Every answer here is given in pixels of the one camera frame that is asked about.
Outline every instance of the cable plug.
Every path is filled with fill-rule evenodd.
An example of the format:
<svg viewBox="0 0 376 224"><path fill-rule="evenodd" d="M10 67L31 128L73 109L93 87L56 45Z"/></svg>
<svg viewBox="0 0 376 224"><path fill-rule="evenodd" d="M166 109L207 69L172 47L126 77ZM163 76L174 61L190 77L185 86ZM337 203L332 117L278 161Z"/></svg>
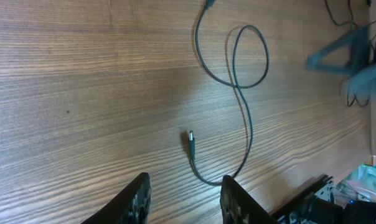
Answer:
<svg viewBox="0 0 376 224"><path fill-rule="evenodd" d="M195 160L195 138L194 132L189 132L189 155L190 158L194 161Z"/></svg>
<svg viewBox="0 0 376 224"><path fill-rule="evenodd" d="M213 5L214 2L215 2L215 0L207 0L206 1L206 8L210 8Z"/></svg>

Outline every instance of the wooden tabletop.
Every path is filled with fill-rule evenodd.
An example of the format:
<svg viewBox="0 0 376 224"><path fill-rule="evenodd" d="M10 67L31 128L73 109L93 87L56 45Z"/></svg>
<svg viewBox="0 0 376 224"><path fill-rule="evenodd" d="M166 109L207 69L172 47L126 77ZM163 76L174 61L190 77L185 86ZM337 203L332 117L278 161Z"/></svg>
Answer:
<svg viewBox="0 0 376 224"><path fill-rule="evenodd" d="M79 223L139 173L153 188L149 223L220 223L220 187L248 142L237 94L209 77L193 30L203 0L0 0L0 223ZM347 1L331 1L347 20ZM355 19L368 21L365 1ZM270 49L265 81L244 90L254 143L237 181L268 211L322 174L341 178L370 155L369 109L347 108L343 78L306 69L335 27L323 0L217 0L199 41L209 68L227 62L245 24ZM237 73L259 79L265 51L243 33Z"/></svg>

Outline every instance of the cable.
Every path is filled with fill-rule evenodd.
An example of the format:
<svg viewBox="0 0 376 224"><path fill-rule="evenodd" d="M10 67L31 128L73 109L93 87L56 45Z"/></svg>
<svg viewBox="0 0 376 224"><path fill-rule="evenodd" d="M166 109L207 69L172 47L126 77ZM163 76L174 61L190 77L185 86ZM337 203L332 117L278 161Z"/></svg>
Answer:
<svg viewBox="0 0 376 224"><path fill-rule="evenodd" d="M235 41L234 49L233 49L233 55L232 55L232 73L233 73L233 79L235 80L235 84L226 82L224 80L221 80L216 75L214 75L210 71L210 69L207 67L206 63L203 60L202 54L200 53L200 47L199 47L199 42L198 42L198 33L199 33L200 22L202 21L202 18L204 16L205 12L208 10L208 8L210 6L212 6L212 4L214 3L214 1L215 0L207 0L206 5L205 5L202 13L199 16L199 19L198 19L198 22L197 22L197 25L196 25L196 29L195 29L195 46L196 46L196 52L197 52L197 55L199 57L199 60L200 60L200 62L202 64L202 66L205 68L206 72L214 80L218 81L219 83L227 85L227 86L230 86L232 88L236 88L238 90L239 95L240 95L240 97L241 97L241 99L243 101L243 104L245 105L245 108L246 108L246 112L247 112L247 116L248 116L248 121L249 121L249 127L250 127L250 140L249 140L249 145L248 145L247 151L246 151L245 156L244 156L244 158L242 160L242 163L239 165L239 168L237 169L237 171L235 171L235 173L232 175L232 178L236 178L236 176L239 174L239 172L242 170L243 166L245 165L246 160L248 159L249 152L250 152L250 149L251 149L251 145L253 143L253 123L252 123L252 120L251 120L250 109L249 109L248 103L247 103L247 101L245 99L245 96L242 93L242 89L247 89L247 88L252 88L254 86L257 86L258 84L260 84L264 80L264 78L267 76L268 68L270 66L270 55L268 53L267 43L265 42L263 34L260 32L260 30L257 29L257 27L255 27L253 25L246 25L246 26L244 26L240 30L240 32L238 34L238 37L237 37L237 40ZM240 39L240 36L242 35L242 32L245 29L253 29L259 35L261 41L263 42L263 45L264 45L264 48L265 48L265 53L266 53L266 67L265 67L265 71L264 71L263 76L257 82L255 82L255 83L253 83L251 85L241 86L241 85L239 85L239 82L238 82L237 71L236 71L236 68L235 68L235 62L236 62L236 56L237 56L237 49L238 49L239 39ZM211 185L211 186L220 186L221 182L211 182L211 181L208 181L208 180L204 179L201 176L201 174L199 173L198 169L196 168L196 163L195 163L195 137L194 137L194 133L192 131L189 133L189 154L190 154L190 158L191 158L190 161L191 161L192 169L193 169L194 173L196 174L196 176L198 177L198 179L201 180L202 182L206 183L206 184Z"/></svg>
<svg viewBox="0 0 376 224"><path fill-rule="evenodd" d="M346 24L351 24L351 30L354 28L353 25L355 25L355 28L358 28L358 24L354 22L354 14L352 12L352 9L351 9L351 0L347 0L347 5L349 7L349 11L350 11L350 18L351 20L349 21L345 21L345 22L342 22L342 23L337 23L336 20L333 18L333 15L332 15L332 12L331 12L331 8L329 7L329 4L327 3L327 0L325 0L325 6L326 6L326 10L327 10L327 13L329 14L329 17L331 18L331 21L336 25L336 26L344 26ZM373 21L373 22L370 22L366 25L366 27L370 27L371 25L375 24L376 23L376 20ZM370 48L372 49L372 52L375 53L375 47L372 43L372 41L376 38L376 34L371 38L369 39L370 41ZM349 101L349 93L350 93L350 88L347 88L347 107L351 107L354 102L356 101L357 104L361 107L361 108L365 108L368 104L369 104L369 99L370 99L370 95L368 95L367 97L367 100L364 104L360 103L358 98L357 98L357 94L354 93L354 98L352 101Z"/></svg>

